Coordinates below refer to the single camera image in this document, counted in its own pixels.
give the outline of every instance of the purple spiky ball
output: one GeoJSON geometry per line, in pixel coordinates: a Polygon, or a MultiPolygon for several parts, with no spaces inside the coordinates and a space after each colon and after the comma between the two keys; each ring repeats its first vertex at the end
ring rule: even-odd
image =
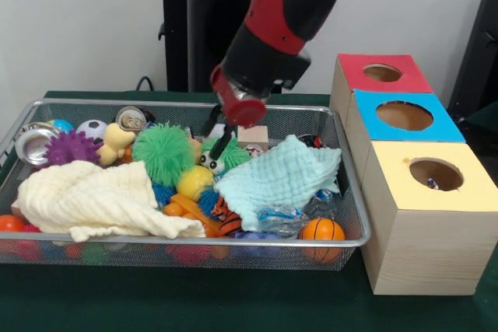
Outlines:
{"type": "Polygon", "coordinates": [[[97,164],[100,156],[96,151],[102,144],[93,144],[93,138],[87,138],[84,131],[76,133],[71,130],[68,134],[62,132],[58,138],[53,136],[50,144],[46,146],[44,157],[47,162],[43,167],[62,166],[76,160],[97,164]]]}

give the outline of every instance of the wire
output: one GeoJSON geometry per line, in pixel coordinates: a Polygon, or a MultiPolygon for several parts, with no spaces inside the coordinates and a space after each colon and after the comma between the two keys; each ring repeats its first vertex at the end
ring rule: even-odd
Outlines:
{"type": "Polygon", "coordinates": [[[150,78],[147,75],[144,75],[143,77],[140,78],[139,83],[138,83],[137,88],[135,89],[135,91],[140,91],[140,89],[142,88],[143,82],[147,82],[147,84],[149,85],[149,90],[150,91],[155,91],[154,85],[153,85],[153,81],[151,81],[150,78]]]}

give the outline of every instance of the wire mesh basket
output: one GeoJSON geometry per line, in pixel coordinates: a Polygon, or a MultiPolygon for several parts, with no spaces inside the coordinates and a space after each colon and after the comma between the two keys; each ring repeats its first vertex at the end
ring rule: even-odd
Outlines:
{"type": "MultiPolygon", "coordinates": [[[[30,104],[0,143],[0,214],[12,214],[19,185],[33,172],[13,148],[19,129],[31,122],[65,119],[75,126],[98,119],[110,123],[129,105],[149,108],[158,122],[190,127],[198,134],[213,104],[106,100],[40,100],[30,104]]],[[[335,220],[344,241],[301,239],[176,239],[155,236],[108,236],[74,243],[69,235],[0,232],[0,263],[86,264],[108,266],[254,268],[339,271],[358,246],[370,238],[370,224],[359,191],[349,147],[338,116],[323,107],[268,106],[262,121],[270,146],[287,135],[319,135],[331,148],[342,149],[338,179],[342,196],[335,220]],[[322,258],[333,258],[320,263],[322,258]]]]}

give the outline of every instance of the green table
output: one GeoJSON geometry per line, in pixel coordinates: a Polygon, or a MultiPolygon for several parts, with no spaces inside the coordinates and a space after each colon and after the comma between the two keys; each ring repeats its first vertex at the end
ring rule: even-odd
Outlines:
{"type": "MultiPolygon", "coordinates": [[[[211,101],[207,94],[47,97],[211,101]]],[[[328,105],[324,95],[271,103],[328,105]]],[[[359,251],[340,273],[0,266],[0,331],[497,331],[498,255],[474,297],[374,296],[359,251]]]]}

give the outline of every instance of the basket rim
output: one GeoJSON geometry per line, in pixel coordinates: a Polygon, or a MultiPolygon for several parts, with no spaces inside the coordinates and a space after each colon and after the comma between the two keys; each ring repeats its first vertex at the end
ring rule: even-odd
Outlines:
{"type": "MultiPolygon", "coordinates": [[[[0,154],[7,150],[12,140],[19,132],[19,129],[28,124],[36,112],[36,109],[45,104],[75,104],[75,105],[114,105],[128,106],[139,105],[146,107],[194,107],[194,108],[212,108],[215,103],[189,103],[189,102],[170,102],[170,101],[144,101],[144,100],[89,100],[89,99],[40,99],[26,105],[14,124],[11,126],[7,135],[0,142],[0,154]]],[[[335,130],[338,137],[339,146],[342,150],[342,161],[344,162],[346,175],[349,181],[350,193],[352,194],[355,209],[361,227],[361,236],[358,239],[343,241],[317,241],[302,239],[230,239],[230,238],[177,238],[165,239],[158,236],[105,236],[96,237],[88,241],[97,243],[142,243],[142,244],[168,244],[168,245],[207,245],[207,246],[283,246],[283,247],[316,247],[316,248],[354,248],[364,245],[371,236],[370,220],[366,212],[363,195],[359,188],[356,172],[352,162],[351,152],[348,142],[345,138],[344,129],[339,115],[334,110],[327,107],[315,107],[309,105],[268,105],[268,110],[310,110],[325,113],[334,120],[335,130]]],[[[72,242],[69,234],[50,234],[50,233],[25,233],[25,232],[0,232],[0,239],[7,240],[34,240],[34,241],[62,241],[72,242]]]]}

